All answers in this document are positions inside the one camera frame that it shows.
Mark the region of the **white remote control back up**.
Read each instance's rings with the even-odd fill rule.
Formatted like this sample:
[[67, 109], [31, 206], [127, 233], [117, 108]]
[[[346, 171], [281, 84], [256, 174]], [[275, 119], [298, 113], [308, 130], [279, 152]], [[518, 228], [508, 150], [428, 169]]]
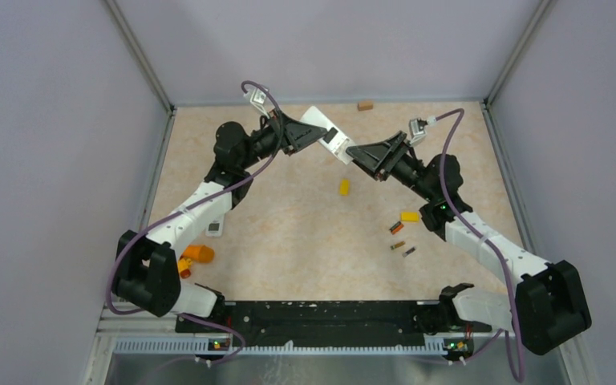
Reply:
[[335, 158], [348, 165], [353, 157], [347, 153], [349, 147], [355, 146], [355, 142], [336, 124], [334, 124], [317, 106], [309, 107], [299, 120], [326, 129], [326, 134], [318, 142]]

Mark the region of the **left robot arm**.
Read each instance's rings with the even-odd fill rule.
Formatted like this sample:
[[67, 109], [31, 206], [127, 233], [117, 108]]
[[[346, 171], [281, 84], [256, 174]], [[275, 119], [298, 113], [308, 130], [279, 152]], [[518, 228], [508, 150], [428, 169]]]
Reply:
[[186, 313], [206, 331], [220, 329], [225, 321], [225, 310], [217, 305], [221, 294], [183, 283], [178, 270], [181, 255], [245, 198], [254, 178], [248, 171], [251, 166], [259, 161], [268, 166], [278, 152], [293, 155], [327, 133], [279, 110], [260, 117], [259, 129], [251, 133], [238, 122], [223, 123], [216, 131], [214, 163], [195, 192], [168, 216], [120, 238], [107, 295], [157, 317]]

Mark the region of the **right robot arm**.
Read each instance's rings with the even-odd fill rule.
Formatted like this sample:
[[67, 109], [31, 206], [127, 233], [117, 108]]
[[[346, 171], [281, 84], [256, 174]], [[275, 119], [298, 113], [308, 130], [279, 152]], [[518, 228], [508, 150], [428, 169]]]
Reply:
[[513, 335], [525, 349], [544, 355], [592, 326], [582, 280], [566, 260], [547, 261], [493, 229], [460, 197], [464, 180], [456, 156], [441, 152], [428, 164], [413, 156], [406, 134], [351, 145], [351, 162], [377, 181], [395, 178], [422, 197], [426, 228], [462, 249], [506, 286], [506, 294], [462, 289], [438, 309], [440, 324], [460, 330], [480, 322]]

